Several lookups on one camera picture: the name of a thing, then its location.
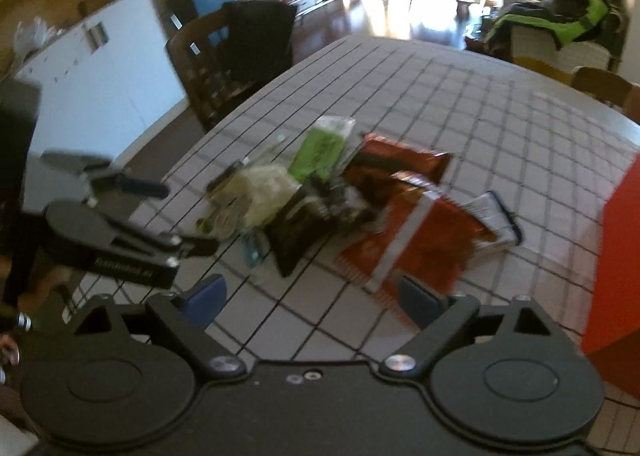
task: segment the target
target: plastic wrapper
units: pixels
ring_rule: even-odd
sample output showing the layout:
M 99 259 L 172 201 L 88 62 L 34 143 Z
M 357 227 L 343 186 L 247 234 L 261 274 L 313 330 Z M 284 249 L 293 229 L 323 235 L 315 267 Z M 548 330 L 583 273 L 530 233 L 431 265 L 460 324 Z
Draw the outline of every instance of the plastic wrapper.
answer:
M 372 222 L 378 216 L 377 211 L 364 200 L 357 189 L 337 176 L 323 180 L 317 175 L 311 175 L 309 182 L 321 195 L 337 228 L 343 232 Z
M 34 50 L 45 46 L 56 35 L 55 27 L 47 27 L 47 22 L 36 16 L 30 25 L 18 23 L 14 33 L 14 54 L 20 64 Z
M 335 229 L 322 195 L 307 180 L 264 228 L 282 277 L 289 276 L 306 250 Z
M 340 162 L 355 120 L 350 117 L 324 115 L 306 133 L 289 173 L 304 182 L 312 173 L 327 179 Z
M 392 179 L 394 173 L 411 171 L 439 183 L 449 162 L 448 153 L 417 149 L 368 133 L 342 178 L 356 187 L 372 205 L 384 207 L 396 184 Z
M 469 266 L 477 265 L 486 256 L 508 250 L 522 243 L 522 230 L 516 223 L 513 213 L 505 207 L 495 191 L 487 191 L 460 207 L 478 218 L 497 237 L 492 242 L 483 240 L 474 242 L 474 253 L 469 259 Z
M 396 300 L 397 274 L 447 294 L 473 253 L 474 241 L 495 241 L 496 236 L 423 176 L 400 172 L 392 179 L 395 190 L 384 231 L 347 247 L 336 261 L 354 283 L 404 317 Z
M 236 169 L 207 193 L 212 213 L 199 221 L 201 232 L 225 240 L 234 233 L 259 227 L 273 218 L 300 188 L 279 163 Z

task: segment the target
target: black package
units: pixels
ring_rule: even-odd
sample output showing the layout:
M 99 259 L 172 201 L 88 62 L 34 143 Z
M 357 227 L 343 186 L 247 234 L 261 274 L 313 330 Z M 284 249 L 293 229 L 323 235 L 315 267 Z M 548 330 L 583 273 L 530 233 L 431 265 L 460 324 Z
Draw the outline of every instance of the black package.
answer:
M 336 228 L 348 232 L 359 225 L 373 221 L 376 210 L 361 197 L 360 192 L 337 176 L 323 180 L 311 175 L 309 182 L 318 191 L 329 213 L 336 221 Z
M 308 179 L 265 228 L 282 277 L 289 276 L 306 250 L 335 229 L 336 220 Z

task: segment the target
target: black grid pattern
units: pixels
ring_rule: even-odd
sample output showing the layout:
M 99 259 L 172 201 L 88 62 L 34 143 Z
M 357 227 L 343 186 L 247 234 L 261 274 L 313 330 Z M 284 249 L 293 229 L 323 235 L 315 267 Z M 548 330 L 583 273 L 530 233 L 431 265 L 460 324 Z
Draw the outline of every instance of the black grid pattern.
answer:
M 467 270 L 459 289 L 494 304 L 533 295 L 579 342 L 593 295 L 600 210 L 636 148 L 580 110 L 460 68 L 436 50 L 377 38 L 324 48 L 225 118 L 166 177 L 170 197 L 144 202 L 132 219 L 152 230 L 189 231 L 207 210 L 206 183 L 233 160 L 286 135 L 278 157 L 288 162 L 320 115 L 352 115 L 358 131 L 453 153 L 443 182 L 453 198 L 468 201 L 495 189 L 518 214 L 526 242 Z M 249 270 L 236 238 L 216 259 L 185 262 L 175 286 L 186 290 L 207 273 L 225 276 L 228 304 L 208 331 L 249 363 L 256 357 L 379 362 L 414 332 L 334 267 L 348 243 L 319 242 L 282 279 L 271 256 Z M 152 292 L 87 276 L 74 296 L 79 305 L 96 293 L 138 303 Z M 640 450 L 640 402 L 607 386 L 591 441 L 612 454 Z

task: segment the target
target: chair backrest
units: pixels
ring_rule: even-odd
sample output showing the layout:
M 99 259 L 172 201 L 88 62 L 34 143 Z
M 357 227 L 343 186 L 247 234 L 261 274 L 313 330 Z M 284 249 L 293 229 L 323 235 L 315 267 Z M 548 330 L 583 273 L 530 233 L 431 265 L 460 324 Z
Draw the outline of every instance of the chair backrest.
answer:
M 191 108 L 205 129 L 210 129 L 211 116 L 230 94 L 224 54 L 227 16 L 222 8 L 190 21 L 166 44 Z
M 574 70 L 572 88 L 590 93 L 600 102 L 623 108 L 633 85 L 620 75 L 591 66 L 579 66 Z

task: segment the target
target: metal screw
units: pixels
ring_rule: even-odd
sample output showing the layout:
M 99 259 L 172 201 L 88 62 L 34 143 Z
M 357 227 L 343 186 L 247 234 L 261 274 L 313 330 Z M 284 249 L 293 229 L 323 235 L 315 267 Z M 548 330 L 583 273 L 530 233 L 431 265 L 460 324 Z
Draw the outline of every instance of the metal screw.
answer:
M 233 373 L 242 367 L 242 360 L 232 357 L 231 355 L 221 355 L 219 357 L 213 357 L 209 361 L 209 366 L 218 373 Z
M 416 365 L 417 363 L 411 355 L 396 354 L 385 359 L 385 366 L 397 372 L 411 371 Z
M 307 380 L 320 380 L 322 378 L 322 373 L 319 371 L 308 371 L 305 373 L 305 378 Z
M 287 375 L 286 380 L 289 384 L 293 384 L 295 386 L 302 384 L 302 382 L 305 381 L 302 375 Z

